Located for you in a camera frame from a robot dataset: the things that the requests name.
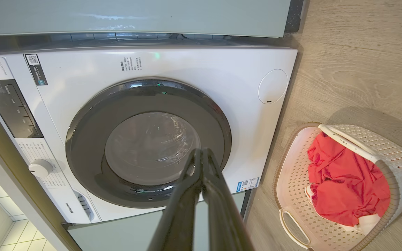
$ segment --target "wooden floor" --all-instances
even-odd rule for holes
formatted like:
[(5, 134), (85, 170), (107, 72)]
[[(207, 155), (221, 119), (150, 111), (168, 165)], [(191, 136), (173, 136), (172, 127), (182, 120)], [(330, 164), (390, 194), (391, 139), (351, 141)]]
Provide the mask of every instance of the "wooden floor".
[[(299, 54), (247, 229), (258, 251), (304, 250), (284, 232), (273, 178), (304, 122), (356, 124), (402, 146), (402, 1), (311, 0), (301, 31), (273, 42)], [(402, 250), (402, 215), (365, 251)]]

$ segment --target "red cloth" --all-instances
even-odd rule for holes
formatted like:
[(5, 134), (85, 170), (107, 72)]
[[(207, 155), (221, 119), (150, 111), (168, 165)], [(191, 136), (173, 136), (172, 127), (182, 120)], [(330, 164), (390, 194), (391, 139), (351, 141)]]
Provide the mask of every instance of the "red cloth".
[(316, 212), (345, 226), (361, 216), (382, 217), (390, 204), (390, 189), (381, 170), (325, 133), (308, 149), (308, 175)]

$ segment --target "qr code sticker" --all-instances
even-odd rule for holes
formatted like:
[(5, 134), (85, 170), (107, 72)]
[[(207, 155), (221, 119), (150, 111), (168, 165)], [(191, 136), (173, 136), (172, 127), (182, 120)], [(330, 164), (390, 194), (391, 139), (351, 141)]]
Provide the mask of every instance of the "qr code sticker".
[(39, 65), (40, 61), (38, 60), (38, 56), (36, 54), (27, 54), (26, 55), (27, 62), (29, 65)]

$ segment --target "door glass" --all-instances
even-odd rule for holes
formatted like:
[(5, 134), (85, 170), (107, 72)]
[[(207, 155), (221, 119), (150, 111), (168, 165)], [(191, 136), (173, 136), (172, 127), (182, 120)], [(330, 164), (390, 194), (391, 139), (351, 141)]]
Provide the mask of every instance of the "door glass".
[(105, 156), (120, 178), (158, 185), (176, 180), (190, 151), (200, 146), (198, 133), (184, 119), (169, 113), (142, 113), (111, 132)]

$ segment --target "front-loading washing machine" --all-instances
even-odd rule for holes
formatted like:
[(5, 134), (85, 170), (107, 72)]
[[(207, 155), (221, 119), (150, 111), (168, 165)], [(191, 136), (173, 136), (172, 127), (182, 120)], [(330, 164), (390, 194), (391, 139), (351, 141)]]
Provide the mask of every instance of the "front-loading washing machine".
[(258, 186), (297, 51), (221, 43), (0, 54), (0, 121), (66, 221), (163, 209), (195, 148), (230, 192)]

